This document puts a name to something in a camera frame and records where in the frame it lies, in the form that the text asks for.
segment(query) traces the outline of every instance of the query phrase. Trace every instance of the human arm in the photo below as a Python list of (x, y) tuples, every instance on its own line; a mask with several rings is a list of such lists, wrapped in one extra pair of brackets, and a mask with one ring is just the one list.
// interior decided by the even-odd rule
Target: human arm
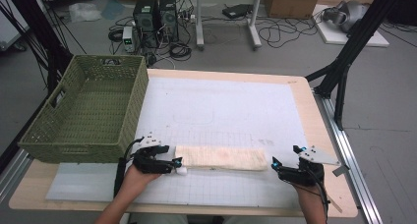
[(98, 216), (94, 224), (119, 223), (130, 203), (145, 190), (148, 183), (159, 176), (160, 174), (144, 174), (135, 166), (131, 166), (126, 172), (119, 193)]
[(319, 188), (317, 186), (304, 187), (294, 184), (293, 187), (297, 191), (298, 201), (307, 224), (326, 224), (327, 218)]

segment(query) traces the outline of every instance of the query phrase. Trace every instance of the wicker basket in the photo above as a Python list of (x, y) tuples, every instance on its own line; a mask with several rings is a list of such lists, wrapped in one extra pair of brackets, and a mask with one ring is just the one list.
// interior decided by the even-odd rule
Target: wicker basket
[(134, 139), (149, 82), (143, 57), (74, 56), (19, 142), (42, 162), (117, 162)]

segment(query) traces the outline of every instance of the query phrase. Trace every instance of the computer tower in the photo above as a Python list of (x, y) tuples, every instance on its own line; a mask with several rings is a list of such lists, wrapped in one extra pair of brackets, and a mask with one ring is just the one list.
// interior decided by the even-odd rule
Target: computer tower
[(178, 37), (178, 20), (177, 20), (177, 0), (160, 0), (159, 12), (161, 24), (163, 26), (164, 41), (177, 42)]
[(161, 28), (157, 0), (138, 0), (133, 11), (133, 18), (141, 46), (147, 48), (157, 47), (157, 32)]

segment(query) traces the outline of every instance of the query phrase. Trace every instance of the gray floor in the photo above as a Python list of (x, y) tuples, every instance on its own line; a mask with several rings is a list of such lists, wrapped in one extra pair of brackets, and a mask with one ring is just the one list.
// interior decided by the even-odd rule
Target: gray floor
[[(60, 5), (89, 0), (67, 0)], [(112, 0), (95, 0), (100, 11), (114, 5)], [(132, 14), (130, 8), (114, 9), (114, 19), (68, 24), (88, 54), (108, 54), (108, 28), (118, 19)], [(221, 8), (206, 12), (221, 16)], [(366, 47), (354, 62), (348, 78), (343, 124), (362, 173), (384, 223), (417, 223), (416, 168), (417, 97), (413, 93), (417, 75), (416, 48), (380, 30), (389, 48)], [(417, 44), (417, 34), (392, 30)], [(264, 43), (253, 51), (248, 30), (239, 24), (205, 25), (207, 45), (204, 51), (193, 48), (192, 58), (174, 62), (178, 70), (255, 73), (307, 76), (331, 63), (342, 46), (324, 44), (317, 33), (301, 36), (279, 49)], [(68, 36), (74, 54), (81, 49)], [(172, 69), (165, 60), (156, 68)], [(0, 53), (0, 152), (45, 96), (43, 82), (32, 54), (8, 51)], [(1, 223), (91, 223), (96, 212), (20, 211), (8, 207), (10, 195), (1, 202)], [(277, 223), (304, 223), (301, 218), (281, 218)], [(362, 214), (353, 219), (330, 219), (328, 223), (365, 223)]]

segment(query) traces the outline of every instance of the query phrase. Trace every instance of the wooden table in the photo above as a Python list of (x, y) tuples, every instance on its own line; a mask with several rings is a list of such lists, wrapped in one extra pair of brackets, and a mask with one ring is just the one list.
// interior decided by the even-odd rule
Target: wooden table
[[(175, 79), (222, 80), (248, 83), (288, 84), (292, 90), (307, 144), (320, 145), (321, 150), (335, 155), (328, 131), (322, 119), (316, 100), (307, 81), (302, 77), (267, 76), (232, 73), (212, 73), (172, 70), (148, 70), (149, 77)], [(14, 209), (31, 210), (83, 210), (101, 211), (107, 202), (91, 201), (56, 201), (45, 199), (49, 187), (58, 170), (59, 164), (47, 164), (35, 160), (15, 193), (9, 205)], [(332, 199), (329, 206), (330, 217), (355, 217), (358, 214), (356, 204), (349, 190), (346, 179), (336, 178), (331, 174), (334, 166), (325, 165), (326, 187)], [(260, 207), (216, 207), (198, 205), (162, 205), (135, 204), (129, 212), (186, 213), (215, 215), (266, 215), (266, 216), (302, 216), (299, 210), (260, 208)]]

